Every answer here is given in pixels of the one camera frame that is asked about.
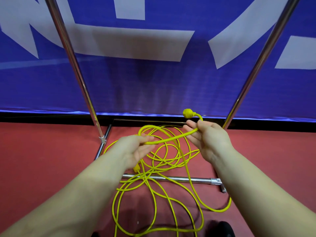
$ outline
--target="black strip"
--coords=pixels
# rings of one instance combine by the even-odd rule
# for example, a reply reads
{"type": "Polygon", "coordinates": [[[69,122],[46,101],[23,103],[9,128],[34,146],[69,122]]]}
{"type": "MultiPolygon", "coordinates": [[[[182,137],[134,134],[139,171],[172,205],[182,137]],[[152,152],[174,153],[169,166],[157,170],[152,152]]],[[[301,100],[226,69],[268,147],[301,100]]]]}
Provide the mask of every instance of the black strip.
{"type": "MultiPolygon", "coordinates": [[[[162,125],[177,124],[170,122],[185,122],[184,117],[144,117],[144,116],[98,116],[100,125],[108,126],[114,121],[114,126],[136,126],[141,127],[146,124],[162,125]]],[[[224,123],[224,119],[209,119],[207,121],[216,122],[219,125],[224,123]]],[[[0,122],[13,123],[43,123],[43,124],[74,124],[93,125],[90,115],[61,115],[61,114],[28,114],[0,112],[0,122]]],[[[236,130],[260,130],[260,131],[294,131],[294,132],[316,132],[316,123],[291,122],[291,121],[265,121],[265,120],[239,120],[233,119],[229,129],[236,130]]]]}

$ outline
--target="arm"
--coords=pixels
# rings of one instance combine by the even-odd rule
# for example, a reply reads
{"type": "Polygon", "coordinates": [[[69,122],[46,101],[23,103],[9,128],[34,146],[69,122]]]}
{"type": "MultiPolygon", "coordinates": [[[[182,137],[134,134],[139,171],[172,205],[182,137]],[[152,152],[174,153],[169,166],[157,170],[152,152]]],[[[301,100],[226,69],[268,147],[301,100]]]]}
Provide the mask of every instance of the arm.
{"type": "Polygon", "coordinates": [[[153,137],[127,136],[91,163],[66,187],[3,232],[1,237],[90,237],[124,171],[155,147],[153,137]]]}
{"type": "Polygon", "coordinates": [[[187,121],[188,139],[201,151],[255,236],[314,236],[316,214],[294,199],[238,153],[218,124],[187,121]]]}

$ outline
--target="yellow extension cord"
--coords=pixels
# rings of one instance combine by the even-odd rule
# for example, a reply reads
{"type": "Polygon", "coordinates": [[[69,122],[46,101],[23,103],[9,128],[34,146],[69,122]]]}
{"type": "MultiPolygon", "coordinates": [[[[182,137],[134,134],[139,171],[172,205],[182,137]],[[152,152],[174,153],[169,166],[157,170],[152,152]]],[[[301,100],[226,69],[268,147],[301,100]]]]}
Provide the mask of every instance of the yellow extension cord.
{"type": "MultiPolygon", "coordinates": [[[[183,115],[185,118],[187,119],[190,119],[194,116],[197,116],[199,117],[201,120],[202,117],[193,112],[191,109],[185,109],[183,111],[183,115]]],[[[114,232],[114,236],[116,237],[116,234],[117,234],[117,229],[119,228],[122,232],[124,232],[126,235],[129,235],[129,236],[142,236],[142,235],[145,235],[145,234],[148,234],[150,232],[153,232],[153,231],[162,231],[162,230],[168,230],[168,231],[176,231],[177,233],[177,237],[179,236],[179,232],[193,232],[194,233],[194,236],[197,236],[197,232],[200,231],[203,227],[203,224],[204,224],[204,218],[203,218],[203,212],[202,212],[202,209],[201,209],[201,206],[200,206],[200,203],[205,207],[207,208],[208,210],[210,211],[214,211],[214,212],[224,212],[226,211],[229,207],[230,207],[230,204],[231,204],[231,198],[229,197],[229,201],[228,201],[228,204],[225,208],[221,209],[221,210],[216,210],[216,209],[212,209],[210,207],[208,207],[206,204],[204,204],[202,202],[202,200],[200,200],[200,197],[198,196],[197,192],[195,191],[195,188],[192,184],[192,181],[191,181],[191,177],[190,177],[190,173],[189,173],[189,169],[188,169],[188,166],[187,166],[187,163],[189,162],[190,159],[192,159],[193,157],[195,157],[196,155],[198,155],[200,153],[200,151],[197,149],[197,150],[191,150],[190,148],[190,145],[189,145],[189,142],[186,138],[187,135],[190,135],[190,134],[193,134],[194,132],[196,132],[198,129],[194,129],[190,132],[186,132],[186,133],[182,133],[177,127],[173,126],[176,130],[178,130],[181,135],[175,135],[172,131],[170,131],[169,129],[166,128],[166,126],[155,126],[155,125],[146,125],[146,126],[143,126],[142,128],[140,128],[139,132],[138,132],[138,135],[141,135],[142,133],[145,133],[146,131],[150,131],[148,134],[146,135],[151,135],[151,136],[154,136],[156,138],[159,138],[160,140],[159,141],[153,141],[153,142],[146,142],[145,144],[147,145],[155,145],[155,144],[159,144],[159,143],[164,143],[164,145],[160,146],[156,152],[151,152],[151,154],[153,155],[150,156],[150,155],[147,155],[148,158],[152,159],[152,166],[148,165],[147,163],[144,162],[144,160],[140,160],[139,163],[141,164],[142,166],[142,172],[140,172],[140,167],[139,165],[137,164],[136,167],[134,167],[134,171],[137,172],[139,174],[138,177],[134,176],[126,181],[123,181],[121,180],[121,183],[122,186],[120,188],[117,188],[117,193],[114,197],[114,200],[113,200],[113,204],[112,204],[112,215],[113,215],[113,219],[114,219],[114,222],[116,223],[116,226],[115,226],[115,232],[114,232]],[[154,135],[154,133],[156,131],[161,131],[163,132],[165,135],[167,135],[169,138],[168,139],[162,139],[160,136],[157,136],[157,135],[154,135]],[[180,148],[180,142],[179,142],[179,138],[182,138],[184,137],[187,145],[188,145],[188,148],[189,148],[189,152],[186,153],[186,154],[183,154],[181,148],[180,148]],[[173,141],[175,144],[167,144],[168,141],[173,141]],[[175,158],[172,158],[172,159],[166,159],[167,155],[168,155],[168,146],[172,146],[174,148],[176,148],[176,150],[178,151],[177,152],[177,155],[175,158]],[[158,151],[163,148],[163,147],[166,147],[166,154],[163,158],[161,158],[160,156],[157,155],[158,151]],[[144,166],[147,166],[149,168],[149,170],[145,171],[145,168],[144,166]],[[182,185],[181,183],[179,182],[176,182],[175,180],[172,180],[172,179],[169,179],[168,177],[164,176],[163,174],[161,174],[162,172],[164,171],[167,171],[167,170],[171,170],[171,169],[174,169],[174,168],[178,168],[178,167],[185,167],[186,169],[186,172],[188,174],[188,178],[189,178],[189,181],[190,181],[190,185],[191,185],[191,188],[194,192],[194,194],[188,189],[186,188],[184,185],[182,185]],[[184,188],[186,191],[188,191],[190,193],[190,195],[193,197],[193,199],[195,200],[196,204],[197,204],[197,207],[201,213],[201,219],[202,219],[202,222],[201,222],[201,225],[199,228],[196,228],[195,227],[195,223],[194,223],[194,220],[193,220],[193,217],[190,213],[190,211],[187,209],[187,207],[181,203],[179,200],[176,200],[174,198],[171,198],[168,196],[168,194],[166,193],[166,191],[164,190],[164,188],[154,179],[150,178],[150,176],[152,174],[158,174],[166,179],[168,179],[169,181],[181,186],[182,188],[184,188]],[[134,182],[138,181],[138,180],[142,180],[142,182],[135,186],[135,187],[132,187],[132,188],[128,188],[131,184],[133,184],[134,182]],[[161,190],[163,191],[164,195],[162,194],[159,194],[157,193],[156,191],[154,191],[150,184],[149,184],[149,180],[153,181],[154,183],[156,183],[160,188],[161,190]],[[133,234],[133,233],[129,233],[127,232],[126,230],[123,229],[123,227],[120,226],[119,222],[118,222],[118,219],[119,219],[119,208],[120,208],[120,203],[121,203],[121,199],[122,199],[122,196],[124,194],[125,191],[131,191],[131,190],[135,190],[137,189],[138,187],[142,186],[143,184],[145,184],[152,196],[153,196],[153,200],[154,200],[154,205],[155,205],[155,212],[154,212],[154,217],[153,217],[153,220],[150,224],[150,226],[147,228],[147,230],[145,230],[144,232],[142,233],[139,233],[139,234],[133,234]],[[117,204],[117,209],[116,209],[116,214],[115,214],[115,203],[116,203],[116,199],[118,197],[118,195],[120,194],[120,197],[118,199],[118,204],[117,204]],[[156,220],[156,214],[157,214],[157,204],[156,204],[156,198],[155,198],[155,195],[157,196],[160,196],[162,198],[165,198],[168,200],[168,203],[170,205],[170,208],[171,208],[171,211],[172,211],[172,214],[173,214],[173,218],[174,218],[174,221],[175,221],[175,228],[169,228],[169,227],[159,227],[159,228],[152,228],[152,226],[154,225],[155,223],[155,220],[156,220]],[[184,209],[185,211],[188,213],[190,219],[191,219],[191,222],[192,222],[192,229],[181,229],[181,228],[178,228],[178,223],[177,223],[177,218],[176,218],[176,214],[174,212],[174,209],[172,207],[172,203],[171,201],[174,201],[178,204],[180,204],[184,209]]],[[[112,144],[110,144],[104,151],[104,153],[114,144],[116,143],[117,141],[113,142],[112,144]]]]}

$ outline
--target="hand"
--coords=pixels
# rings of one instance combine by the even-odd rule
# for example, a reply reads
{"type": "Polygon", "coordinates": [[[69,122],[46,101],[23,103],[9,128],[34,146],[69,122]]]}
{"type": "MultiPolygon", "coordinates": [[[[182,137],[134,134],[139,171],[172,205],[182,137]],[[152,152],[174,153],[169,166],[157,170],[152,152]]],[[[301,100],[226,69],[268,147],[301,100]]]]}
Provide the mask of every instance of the hand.
{"type": "Polygon", "coordinates": [[[134,168],[138,161],[152,151],[156,145],[142,145],[147,141],[153,141],[153,136],[130,135],[120,138],[111,148],[118,155],[122,156],[125,169],[134,168]]]}
{"type": "Polygon", "coordinates": [[[187,138],[201,151],[203,158],[214,163],[215,159],[220,157],[228,150],[234,149],[227,132],[218,124],[199,120],[195,123],[187,120],[183,128],[186,131],[192,131],[196,127],[199,129],[187,138]]]}

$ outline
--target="red mat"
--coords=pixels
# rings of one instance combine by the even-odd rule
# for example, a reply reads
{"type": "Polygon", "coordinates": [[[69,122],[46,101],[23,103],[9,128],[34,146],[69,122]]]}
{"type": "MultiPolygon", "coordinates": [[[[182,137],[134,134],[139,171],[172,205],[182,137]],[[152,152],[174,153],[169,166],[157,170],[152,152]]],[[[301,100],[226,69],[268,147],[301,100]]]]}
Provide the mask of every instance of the red mat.
{"type": "MultiPolygon", "coordinates": [[[[108,143],[124,135],[136,134],[138,129],[114,127],[108,143]]],[[[316,190],[313,188],[316,183],[315,133],[228,132],[239,152],[296,199],[316,211],[316,190]]],[[[0,232],[64,187],[93,161],[98,147],[97,131],[93,126],[0,123],[0,232]]],[[[188,166],[192,177],[215,176],[212,167],[201,156],[192,159],[188,166]]],[[[185,176],[185,170],[178,168],[168,174],[185,176]]],[[[192,197],[171,183],[162,185],[171,197],[182,201],[200,223],[192,197]]],[[[196,184],[195,187],[210,207],[222,207],[227,200],[227,194],[221,193],[217,186],[196,184]]],[[[157,205],[156,223],[172,226],[174,220],[166,201],[158,197],[157,205]]],[[[175,210],[180,225],[189,226],[186,212],[176,205],[175,210]]],[[[139,231],[150,223],[153,211],[149,190],[142,186],[123,198],[119,222],[128,231],[139,231]]],[[[203,213],[205,227],[211,220],[227,221],[236,236],[252,236],[234,204],[224,213],[203,213]]],[[[114,222],[110,207],[98,227],[102,236],[112,236],[114,222]]],[[[175,233],[156,232],[149,236],[175,236],[175,233]]]]}

